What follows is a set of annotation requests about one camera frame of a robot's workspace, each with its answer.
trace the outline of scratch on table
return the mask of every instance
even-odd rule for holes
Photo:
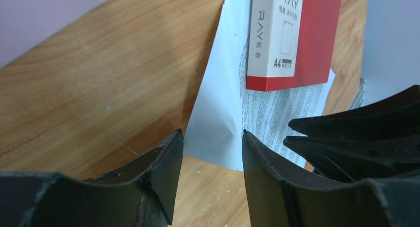
[[[125,145],[123,142],[121,142],[117,137],[115,137],[114,135],[112,135],[111,133],[109,133],[108,131],[106,132],[106,134],[115,142],[117,142],[119,145],[121,145],[122,147],[130,150],[133,154],[137,155],[137,157],[139,157],[140,155],[138,153],[136,153],[134,150],[132,150],[130,147],[128,147],[127,145]]]

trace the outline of white label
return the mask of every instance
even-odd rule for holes
[[[274,0],[267,77],[293,77],[303,0]]]

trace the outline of white box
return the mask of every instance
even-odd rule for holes
[[[247,76],[293,77],[303,0],[252,0]]]

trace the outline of wood grain surface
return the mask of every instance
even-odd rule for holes
[[[185,130],[223,0],[108,0],[0,70],[0,170],[98,177]],[[359,87],[368,0],[342,0],[324,113]],[[249,226],[241,172],[184,156],[174,226]]]

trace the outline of wooden table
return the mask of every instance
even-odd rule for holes
[[[223,0],[109,0],[0,70],[0,169],[98,177],[186,129]],[[342,0],[324,113],[359,87],[368,0]],[[185,156],[174,226],[249,226],[241,172]]]

